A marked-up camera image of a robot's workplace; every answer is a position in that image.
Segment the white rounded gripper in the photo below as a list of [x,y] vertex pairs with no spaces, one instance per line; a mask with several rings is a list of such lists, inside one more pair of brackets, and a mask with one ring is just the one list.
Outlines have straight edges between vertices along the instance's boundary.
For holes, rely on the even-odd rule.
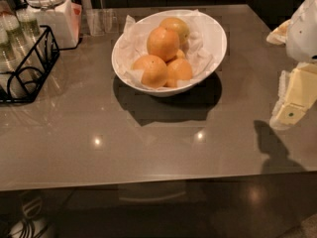
[[299,61],[292,71],[281,72],[278,100],[269,120],[271,128],[286,130],[317,101],[317,0],[304,0],[290,21],[271,31],[266,40],[273,45],[286,44],[287,55]]

